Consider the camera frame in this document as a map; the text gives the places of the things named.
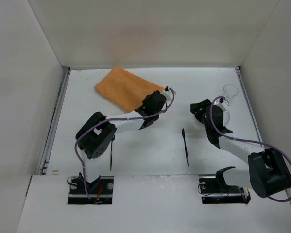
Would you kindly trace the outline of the white ceramic plate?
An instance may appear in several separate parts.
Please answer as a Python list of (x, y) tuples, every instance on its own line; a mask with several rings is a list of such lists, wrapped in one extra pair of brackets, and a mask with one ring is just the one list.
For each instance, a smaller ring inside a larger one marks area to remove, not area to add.
[(217, 104), (223, 113), (223, 126), (227, 126), (230, 121), (230, 112), (229, 110), (229, 103), (228, 101), (224, 100), (222, 103)]

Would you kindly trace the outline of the black plastic knife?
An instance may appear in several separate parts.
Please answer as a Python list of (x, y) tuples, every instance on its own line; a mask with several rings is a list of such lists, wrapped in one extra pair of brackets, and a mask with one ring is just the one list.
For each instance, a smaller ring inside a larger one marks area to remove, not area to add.
[(187, 162), (187, 166), (189, 167), (188, 150), (187, 150), (186, 136), (185, 136), (185, 129), (184, 128), (181, 130), (181, 134), (182, 134), (182, 138), (183, 138), (183, 141), (184, 141), (184, 149), (185, 149), (186, 162)]

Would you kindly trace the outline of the orange cloth placemat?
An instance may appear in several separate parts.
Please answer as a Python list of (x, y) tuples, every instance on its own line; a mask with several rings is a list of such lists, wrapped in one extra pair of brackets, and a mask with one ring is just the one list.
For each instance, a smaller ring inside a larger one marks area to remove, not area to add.
[(131, 112), (142, 105), (147, 95), (154, 91), (162, 93), (164, 87), (115, 66), (95, 85), (95, 90), (119, 108)]

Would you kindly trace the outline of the clear plastic cup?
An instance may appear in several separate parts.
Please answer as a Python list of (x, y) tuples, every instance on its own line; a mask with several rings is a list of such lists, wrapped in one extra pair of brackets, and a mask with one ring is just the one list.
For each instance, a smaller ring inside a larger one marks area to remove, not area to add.
[(225, 97), (228, 104), (231, 104), (231, 102), (238, 95), (238, 93), (238, 88), (232, 84), (226, 84), (223, 87), (223, 96)]

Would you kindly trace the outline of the black plastic fork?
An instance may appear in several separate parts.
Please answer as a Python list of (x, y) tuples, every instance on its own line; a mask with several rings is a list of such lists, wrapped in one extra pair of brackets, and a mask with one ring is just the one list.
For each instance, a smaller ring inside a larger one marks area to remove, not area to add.
[(111, 140), (111, 149), (110, 149), (110, 171), (112, 171), (112, 162), (113, 162), (113, 142), (115, 140), (115, 136), (113, 136)]

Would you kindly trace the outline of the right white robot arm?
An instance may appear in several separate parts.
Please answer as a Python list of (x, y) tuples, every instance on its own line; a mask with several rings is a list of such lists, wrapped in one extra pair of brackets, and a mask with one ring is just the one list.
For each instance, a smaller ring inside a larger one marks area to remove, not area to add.
[[(230, 119), (228, 103), (223, 96), (192, 103), (190, 112), (204, 125), (209, 142), (238, 157), (248, 165), (248, 172), (223, 176), (223, 181), (248, 187), (261, 198), (291, 188), (291, 159), (279, 148), (267, 143), (240, 139), (226, 126)], [(291, 195), (284, 202), (291, 200)]]

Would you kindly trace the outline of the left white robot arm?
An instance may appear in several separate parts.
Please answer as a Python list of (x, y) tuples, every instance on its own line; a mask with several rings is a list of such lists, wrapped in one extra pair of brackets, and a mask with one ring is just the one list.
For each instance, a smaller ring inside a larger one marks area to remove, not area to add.
[(174, 91), (167, 87), (163, 92), (156, 90), (147, 95), (141, 106), (129, 113), (106, 116), (101, 112), (95, 112), (75, 136), (74, 149), (82, 164), (83, 181), (86, 181), (86, 166), (78, 149), (82, 150), (88, 159), (100, 157), (114, 140), (115, 135), (150, 127), (159, 119), (160, 114), (168, 110), (174, 98)]

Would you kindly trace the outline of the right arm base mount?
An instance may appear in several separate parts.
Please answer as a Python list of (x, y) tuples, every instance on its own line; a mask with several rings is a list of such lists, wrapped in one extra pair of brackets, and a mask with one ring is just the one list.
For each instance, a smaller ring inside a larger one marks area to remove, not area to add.
[(229, 166), (215, 174), (199, 175), (202, 204), (248, 204), (251, 200), (248, 171)]

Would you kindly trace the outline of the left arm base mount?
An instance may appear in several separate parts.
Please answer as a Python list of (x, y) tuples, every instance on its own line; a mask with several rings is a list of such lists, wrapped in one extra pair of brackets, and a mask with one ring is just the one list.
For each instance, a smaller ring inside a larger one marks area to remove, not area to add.
[(84, 178), (81, 173), (67, 179), (69, 185), (68, 205), (110, 205), (113, 201), (113, 176), (99, 176), (92, 182), (86, 182), (85, 191)]

